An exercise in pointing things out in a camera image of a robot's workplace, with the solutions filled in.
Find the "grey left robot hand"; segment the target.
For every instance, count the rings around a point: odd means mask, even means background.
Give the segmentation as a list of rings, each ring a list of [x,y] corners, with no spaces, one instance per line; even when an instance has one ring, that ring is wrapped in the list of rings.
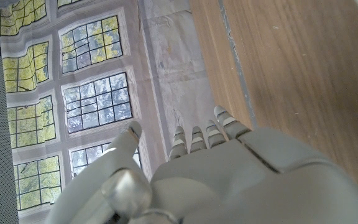
[[[280,131],[249,129],[223,107],[186,143],[177,127],[151,179],[134,161],[132,121],[55,201],[47,223],[358,223],[358,186]]]

